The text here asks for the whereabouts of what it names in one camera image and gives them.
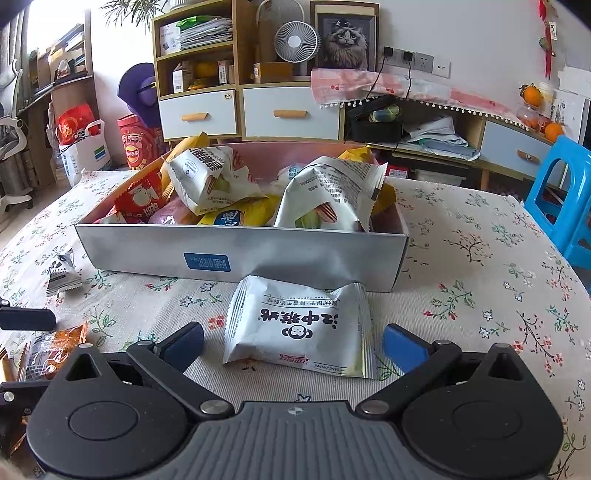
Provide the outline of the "white green snack packet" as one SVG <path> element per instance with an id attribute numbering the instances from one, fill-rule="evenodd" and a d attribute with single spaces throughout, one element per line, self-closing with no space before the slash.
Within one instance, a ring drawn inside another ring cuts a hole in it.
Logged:
<path id="1" fill-rule="evenodd" d="M 242 359 L 337 377 L 378 378 L 366 288 L 332 291 L 249 275 L 228 307 L 222 362 Z"/>

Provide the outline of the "pink wafer snack packet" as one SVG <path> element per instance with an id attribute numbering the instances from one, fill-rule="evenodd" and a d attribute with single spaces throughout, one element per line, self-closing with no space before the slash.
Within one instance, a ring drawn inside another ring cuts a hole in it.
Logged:
<path id="1" fill-rule="evenodd" d="M 148 220 L 157 225 L 196 225 L 200 216 L 195 215 L 178 198 L 157 210 Z"/>

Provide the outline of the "large yellow sandwich cake packet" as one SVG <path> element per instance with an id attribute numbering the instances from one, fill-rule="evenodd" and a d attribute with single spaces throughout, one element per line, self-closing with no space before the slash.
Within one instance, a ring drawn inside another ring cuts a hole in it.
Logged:
<path id="1" fill-rule="evenodd" d="M 370 216 L 376 217 L 394 206 L 397 201 L 396 189 L 385 181 L 388 166 L 379 166 L 369 146 L 349 148 L 339 155 L 339 159 L 348 165 L 353 162 L 363 163 L 356 166 L 356 173 L 363 179 L 363 189 L 374 201 Z"/>

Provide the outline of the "red and white snack packet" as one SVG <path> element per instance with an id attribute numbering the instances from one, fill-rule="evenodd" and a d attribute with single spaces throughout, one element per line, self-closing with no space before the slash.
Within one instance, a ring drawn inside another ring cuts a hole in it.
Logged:
<path id="1" fill-rule="evenodd" d="M 145 173 L 114 201 L 108 214 L 95 224 L 147 223 L 165 205 L 158 170 Z"/>

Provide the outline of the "small yellow snack packet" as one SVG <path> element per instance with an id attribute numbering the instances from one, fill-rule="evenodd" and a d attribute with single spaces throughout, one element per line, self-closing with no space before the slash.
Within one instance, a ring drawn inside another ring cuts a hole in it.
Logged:
<path id="1" fill-rule="evenodd" d="M 202 226 L 266 226 L 279 207 L 280 197 L 270 195 L 239 200 L 228 207 L 209 212 L 197 222 Z"/>

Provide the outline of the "white nut snack packet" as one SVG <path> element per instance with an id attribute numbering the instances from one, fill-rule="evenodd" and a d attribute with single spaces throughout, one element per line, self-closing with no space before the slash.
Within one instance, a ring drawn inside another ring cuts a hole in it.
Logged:
<path id="1" fill-rule="evenodd" d="M 242 157 L 228 146 L 195 149 L 182 170 L 175 192 L 200 216 L 246 198 L 263 197 Z"/>

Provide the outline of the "yellow pillow snack packet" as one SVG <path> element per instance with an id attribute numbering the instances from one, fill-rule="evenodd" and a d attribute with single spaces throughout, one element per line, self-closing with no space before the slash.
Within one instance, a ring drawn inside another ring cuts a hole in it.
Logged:
<path id="1" fill-rule="evenodd" d="M 208 135 L 204 132 L 181 140 L 167 155 L 160 167 L 161 197 L 167 203 L 175 191 L 182 170 L 191 161 L 195 149 L 209 146 Z"/>

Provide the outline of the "white printed snack packet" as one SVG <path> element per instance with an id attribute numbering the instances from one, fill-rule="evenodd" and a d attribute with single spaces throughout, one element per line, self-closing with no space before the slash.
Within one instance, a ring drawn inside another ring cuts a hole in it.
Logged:
<path id="1" fill-rule="evenodd" d="M 356 166 L 363 163 L 322 156 L 301 169 L 283 192 L 274 226 L 369 232 L 374 201 Z"/>

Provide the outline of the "orange snack packet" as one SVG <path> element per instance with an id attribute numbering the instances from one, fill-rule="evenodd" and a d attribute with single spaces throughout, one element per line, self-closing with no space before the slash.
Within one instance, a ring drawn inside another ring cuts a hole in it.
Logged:
<path id="1" fill-rule="evenodd" d="M 86 322 L 54 332 L 11 333 L 1 342 L 1 380 L 51 380 L 86 335 Z"/>

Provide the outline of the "pink and silver cardboard box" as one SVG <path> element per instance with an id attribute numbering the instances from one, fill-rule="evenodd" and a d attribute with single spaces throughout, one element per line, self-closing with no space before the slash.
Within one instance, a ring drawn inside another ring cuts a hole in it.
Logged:
<path id="1" fill-rule="evenodd" d="M 283 192 L 315 159 L 338 158 L 331 142 L 249 142 L 228 146 L 242 157 L 264 196 Z M 277 228 L 276 208 L 266 226 L 95 224 L 110 202 L 98 205 L 76 231 L 100 269 L 143 275 L 238 282 L 259 275 L 320 289 L 359 282 L 373 292 L 394 287 L 409 245 L 396 206 L 370 216 L 369 232 Z"/>

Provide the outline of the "floral tablecloth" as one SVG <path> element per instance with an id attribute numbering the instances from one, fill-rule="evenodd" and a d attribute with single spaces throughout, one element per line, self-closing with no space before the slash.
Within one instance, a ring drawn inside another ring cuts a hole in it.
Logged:
<path id="1" fill-rule="evenodd" d="M 123 180 L 86 176 L 74 189 L 1 237 L 1 294 L 18 307 L 48 307 L 63 327 L 87 323 L 88 340 L 112 352 L 159 340 L 189 321 L 204 326 L 204 354 L 189 378 L 239 404 L 245 400 L 356 403 L 398 379 L 384 357 L 376 380 L 337 378 L 269 363 L 222 362 L 229 283 L 141 276 L 95 267 L 75 231 Z M 400 276 L 390 293 L 370 295 L 375 326 L 398 323 L 468 351 L 510 344 L 543 386 L 562 419 L 563 442 L 550 475 L 590 475 L 590 298 L 567 261 L 519 202 L 510 197 L 396 180 L 410 230 Z M 47 297 L 48 268 L 72 248 L 82 286 Z"/>

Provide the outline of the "white office chair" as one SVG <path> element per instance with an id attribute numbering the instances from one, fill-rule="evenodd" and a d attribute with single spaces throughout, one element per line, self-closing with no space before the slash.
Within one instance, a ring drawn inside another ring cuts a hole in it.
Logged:
<path id="1" fill-rule="evenodd" d="M 23 122 L 17 116 L 18 90 L 23 71 L 16 59 L 1 71 L 1 217 L 19 204 L 33 206 L 33 189 L 21 175 L 18 155 L 27 147 Z"/>

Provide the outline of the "red cylindrical gift bag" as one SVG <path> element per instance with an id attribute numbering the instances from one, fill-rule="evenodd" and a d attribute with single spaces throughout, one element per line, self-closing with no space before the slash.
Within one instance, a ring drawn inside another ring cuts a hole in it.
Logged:
<path id="1" fill-rule="evenodd" d="M 147 127 L 136 114 L 120 117 L 117 126 L 130 169 L 140 170 L 164 153 L 161 129 Z"/>

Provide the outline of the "framed cat picture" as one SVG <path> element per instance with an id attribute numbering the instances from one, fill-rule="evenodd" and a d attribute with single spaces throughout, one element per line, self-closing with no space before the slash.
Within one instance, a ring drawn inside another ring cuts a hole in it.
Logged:
<path id="1" fill-rule="evenodd" d="M 375 71 L 379 10 L 362 1 L 311 1 L 311 22 L 321 38 L 315 68 Z"/>

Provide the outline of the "white desk fan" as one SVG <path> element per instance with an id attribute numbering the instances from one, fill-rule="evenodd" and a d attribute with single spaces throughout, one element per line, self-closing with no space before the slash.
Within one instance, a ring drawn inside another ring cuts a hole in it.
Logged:
<path id="1" fill-rule="evenodd" d="M 304 21 L 284 23 L 274 35 L 276 55 L 297 67 L 297 76 L 308 76 L 308 67 L 320 49 L 320 36 Z"/>

